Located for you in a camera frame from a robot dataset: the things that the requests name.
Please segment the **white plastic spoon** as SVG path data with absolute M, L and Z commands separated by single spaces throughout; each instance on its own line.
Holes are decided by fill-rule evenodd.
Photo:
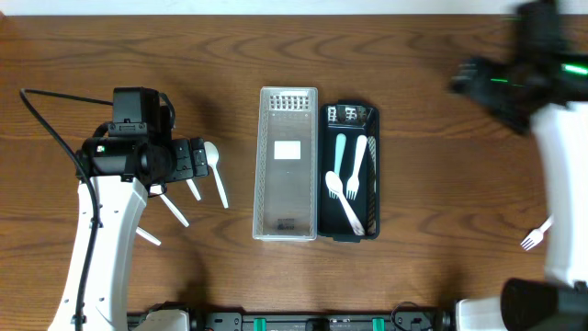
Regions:
M 148 233 L 147 231 L 143 230 L 141 227 L 138 227 L 136 229 L 136 234 L 154 245 L 159 246 L 161 244 L 161 241 L 159 239 L 157 239 L 155 236 Z
M 198 187 L 197 187 L 195 181 L 192 178 L 190 178 L 190 179 L 186 180 L 186 183 L 188 184 L 189 189 L 192 192 L 192 194 L 194 195 L 195 199 L 201 200 L 201 195 L 198 191 Z
M 228 209 L 229 203 L 228 203 L 226 191 L 225 191 L 225 188 L 224 188 L 223 183 L 221 181 L 221 175 L 220 175 L 219 170 L 217 168 L 218 162 L 220 161 L 219 151 L 218 151 L 217 147 L 215 146 L 215 144 L 212 142 L 204 142 L 204 149 L 205 149 L 208 165 L 212 169 L 213 176 L 216 181 L 217 189 L 218 189 L 218 192 L 220 195 L 220 200 L 223 205 L 223 208 Z
M 165 190 L 161 185 L 152 185 L 150 187 L 150 196 L 159 197 L 178 221 L 180 221 L 185 227 L 189 226 L 189 222 L 183 212 L 181 212 L 180 209 L 166 196 Z
M 335 174 L 334 171 L 328 171 L 325 174 L 325 183 L 329 190 L 331 190 L 335 196 L 339 199 L 343 210 L 345 212 L 345 216 L 354 232 L 355 235 L 362 236 L 365 234 L 365 229 L 359 219 L 357 218 L 355 212 L 353 211 L 352 207 L 350 206 L 349 202 L 347 201 L 345 194 L 343 193 L 343 183 L 339 176 Z

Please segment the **white plastic fork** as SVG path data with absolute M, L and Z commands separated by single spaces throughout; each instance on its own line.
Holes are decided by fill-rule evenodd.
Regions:
M 344 133 L 338 133 L 335 139 L 334 146 L 334 172 L 337 176 L 340 175 L 341 165 L 343 162 L 346 145 L 346 136 Z
M 521 241 L 520 246 L 523 250 L 528 251 L 540 244 L 546 231 L 553 224 L 553 216 L 550 215 L 538 228 L 532 229 L 528 235 Z
M 354 164 L 351 177 L 346 183 L 346 197 L 349 200 L 356 198 L 359 189 L 359 171 L 363 162 L 364 153 L 368 144 L 368 138 L 365 135 L 359 135 L 356 139 L 356 149 L 354 154 Z

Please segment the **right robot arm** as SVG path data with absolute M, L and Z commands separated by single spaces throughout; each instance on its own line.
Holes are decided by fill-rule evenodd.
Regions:
M 587 57 L 569 46 L 557 2 L 519 5 L 509 60 L 472 57 L 451 89 L 535 137 L 552 221 L 544 280 L 512 278 L 498 296 L 457 302 L 455 329 L 586 329 Z

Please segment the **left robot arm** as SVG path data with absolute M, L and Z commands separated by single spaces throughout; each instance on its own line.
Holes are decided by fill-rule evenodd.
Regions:
M 204 142 L 175 139 L 168 96 L 118 87 L 113 118 L 75 154 L 79 213 L 67 281 L 52 330 L 125 330 L 136 230 L 147 201 L 177 181 L 208 175 Z

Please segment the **clear plastic basket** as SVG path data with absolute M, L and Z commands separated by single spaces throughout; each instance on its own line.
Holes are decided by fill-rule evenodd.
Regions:
M 260 91 L 253 238 L 312 241 L 318 213 L 318 89 Z

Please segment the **black plastic basket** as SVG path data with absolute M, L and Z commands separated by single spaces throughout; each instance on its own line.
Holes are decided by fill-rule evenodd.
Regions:
M 367 148 L 359 171 L 359 189 L 350 206 L 365 229 L 355 235 L 339 199 L 326 186 L 325 174 L 334 171 L 334 146 L 338 133 L 346 136 L 340 170 L 343 193 L 351 177 L 356 139 L 367 137 Z M 318 233 L 335 242 L 360 243 L 374 240 L 380 232 L 379 110 L 363 101 L 340 100 L 325 104 L 319 111 Z

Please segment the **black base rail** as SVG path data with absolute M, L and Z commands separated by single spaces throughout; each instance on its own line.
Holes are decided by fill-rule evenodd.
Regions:
M 455 316 L 434 307 L 403 302 L 389 313 L 340 314 L 249 314 L 245 311 L 207 312 L 179 302 L 156 304 L 146 312 L 129 313 L 129 330 L 212 330 L 212 331 L 336 331 L 407 330 L 451 331 Z

